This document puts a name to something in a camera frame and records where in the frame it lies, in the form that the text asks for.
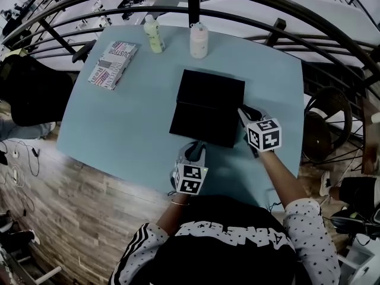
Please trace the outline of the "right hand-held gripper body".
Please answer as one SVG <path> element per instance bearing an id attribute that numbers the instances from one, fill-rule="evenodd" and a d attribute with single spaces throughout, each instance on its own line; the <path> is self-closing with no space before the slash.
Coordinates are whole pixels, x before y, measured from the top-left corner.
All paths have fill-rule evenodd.
<path id="1" fill-rule="evenodd" d="M 257 152 L 274 151 L 281 147 L 281 126 L 276 118 L 249 123 L 246 133 L 248 144 Z"/>

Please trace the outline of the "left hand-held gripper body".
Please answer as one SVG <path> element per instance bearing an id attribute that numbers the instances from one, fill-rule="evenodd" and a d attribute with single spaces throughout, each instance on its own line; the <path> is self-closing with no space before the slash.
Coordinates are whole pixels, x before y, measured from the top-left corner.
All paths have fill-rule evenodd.
<path id="1" fill-rule="evenodd" d="M 207 175 L 208 168 L 197 166 L 190 161 L 177 159 L 170 175 L 170 182 L 177 193 L 198 195 Z"/>

